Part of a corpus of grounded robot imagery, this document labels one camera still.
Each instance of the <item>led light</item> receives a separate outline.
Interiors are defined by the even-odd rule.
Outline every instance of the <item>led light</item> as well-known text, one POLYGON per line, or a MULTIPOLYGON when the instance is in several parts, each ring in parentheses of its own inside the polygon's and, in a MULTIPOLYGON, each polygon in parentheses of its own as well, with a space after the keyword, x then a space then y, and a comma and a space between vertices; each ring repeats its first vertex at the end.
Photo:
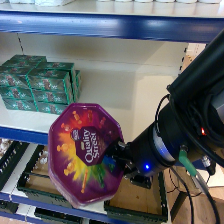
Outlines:
POLYGON ((201 133, 202 133, 202 135, 206 135, 204 128, 201 128, 201 133))

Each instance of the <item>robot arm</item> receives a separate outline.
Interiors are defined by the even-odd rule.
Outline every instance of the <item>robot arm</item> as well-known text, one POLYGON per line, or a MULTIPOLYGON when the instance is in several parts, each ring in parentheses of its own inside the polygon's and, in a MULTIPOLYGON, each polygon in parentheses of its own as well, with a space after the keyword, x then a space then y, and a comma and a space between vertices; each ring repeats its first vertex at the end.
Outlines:
POLYGON ((224 167, 215 153, 224 147, 224 30, 167 90, 169 103, 155 122, 115 155, 128 178, 147 180, 173 166, 181 149, 191 162, 208 156, 224 167))

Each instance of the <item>stacked green boxes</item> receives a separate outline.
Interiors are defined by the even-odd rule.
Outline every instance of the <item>stacked green boxes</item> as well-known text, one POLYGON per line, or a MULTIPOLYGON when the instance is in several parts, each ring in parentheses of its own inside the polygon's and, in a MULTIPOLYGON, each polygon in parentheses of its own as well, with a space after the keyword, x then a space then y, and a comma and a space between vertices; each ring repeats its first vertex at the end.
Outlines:
POLYGON ((0 95, 2 98, 33 100, 30 89, 24 89, 16 86, 0 86, 0 95))
POLYGON ((14 55, 10 60, 15 61, 30 61, 30 62, 46 62, 46 56, 33 56, 33 55, 20 55, 16 54, 14 55))
POLYGON ((0 95, 7 109, 37 111, 27 75, 41 61, 46 57, 15 55, 0 66, 0 95))
POLYGON ((61 114, 74 102, 67 71, 33 69, 28 74, 28 82, 40 112, 61 114))
POLYGON ((78 101, 80 91, 81 73, 74 63, 14 55, 0 66, 0 95, 7 109, 61 114, 78 101))
POLYGON ((32 68, 0 67, 0 86, 16 86, 28 89, 27 74, 32 68))
POLYGON ((59 70, 69 72, 74 101, 78 101, 80 95, 79 85, 81 85, 81 73, 79 71, 78 76, 80 78, 78 78, 74 63, 41 62, 38 64, 37 69, 59 70))

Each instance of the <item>purple tin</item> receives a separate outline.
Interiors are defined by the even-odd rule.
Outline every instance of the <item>purple tin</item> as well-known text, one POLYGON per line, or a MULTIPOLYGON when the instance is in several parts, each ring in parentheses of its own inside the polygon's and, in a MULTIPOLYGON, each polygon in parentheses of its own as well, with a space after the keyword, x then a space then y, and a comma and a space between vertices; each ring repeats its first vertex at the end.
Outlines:
POLYGON ((70 104, 49 130, 49 176, 73 207, 111 199, 123 170, 104 156, 123 140, 120 125, 98 104, 70 104))

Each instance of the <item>shelf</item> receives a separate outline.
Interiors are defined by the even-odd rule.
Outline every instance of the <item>shelf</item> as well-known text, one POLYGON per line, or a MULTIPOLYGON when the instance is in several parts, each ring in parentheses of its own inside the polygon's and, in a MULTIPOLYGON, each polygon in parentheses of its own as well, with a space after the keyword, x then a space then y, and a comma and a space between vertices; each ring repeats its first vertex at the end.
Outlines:
MULTIPOLYGON (((175 76, 111 71, 84 72, 79 102, 98 103, 121 125, 125 142, 154 121, 160 99, 175 76)), ((0 99, 0 137, 47 145, 57 115, 7 110, 0 99)))
POLYGON ((4 3, 0 31, 209 43, 224 28, 223 5, 96 0, 61 7, 4 3))
POLYGON ((31 205, 34 207, 39 207, 39 208, 48 209, 51 211, 57 211, 57 212, 61 212, 61 213, 69 214, 69 215, 84 217, 84 218, 88 218, 88 219, 100 220, 103 222, 116 223, 116 224, 117 223, 127 224, 126 222, 123 222, 123 221, 118 221, 118 220, 108 218, 106 215, 106 212, 104 211, 104 208, 103 208, 103 202, 94 203, 94 204, 86 206, 86 207, 81 207, 80 209, 74 209, 74 208, 71 209, 71 208, 65 208, 65 207, 57 206, 57 205, 53 205, 53 204, 47 204, 47 203, 43 203, 43 202, 30 200, 25 195, 25 193, 18 191, 16 188, 16 185, 17 185, 19 176, 25 169, 25 166, 26 166, 27 162, 30 160, 35 149, 36 149, 35 144, 29 145, 26 153, 21 158, 21 160, 18 163, 18 165, 16 166, 13 174, 11 175, 11 177, 9 178, 5 187, 1 191, 0 199, 4 200, 2 198, 2 193, 3 193, 3 195, 8 195, 8 201, 12 201, 14 203, 31 205))

